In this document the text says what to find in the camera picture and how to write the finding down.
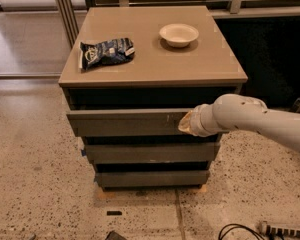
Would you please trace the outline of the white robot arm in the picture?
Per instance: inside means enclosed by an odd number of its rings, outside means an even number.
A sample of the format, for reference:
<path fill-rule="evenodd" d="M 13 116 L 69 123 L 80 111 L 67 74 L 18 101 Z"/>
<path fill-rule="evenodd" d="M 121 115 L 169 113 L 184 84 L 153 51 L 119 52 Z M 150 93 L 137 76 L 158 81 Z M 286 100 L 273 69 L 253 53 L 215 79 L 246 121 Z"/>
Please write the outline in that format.
<path fill-rule="evenodd" d="M 225 94 L 213 104 L 198 105 L 181 119 L 178 129 L 200 137 L 251 131 L 300 153 L 300 114 L 269 109 L 253 97 Z"/>

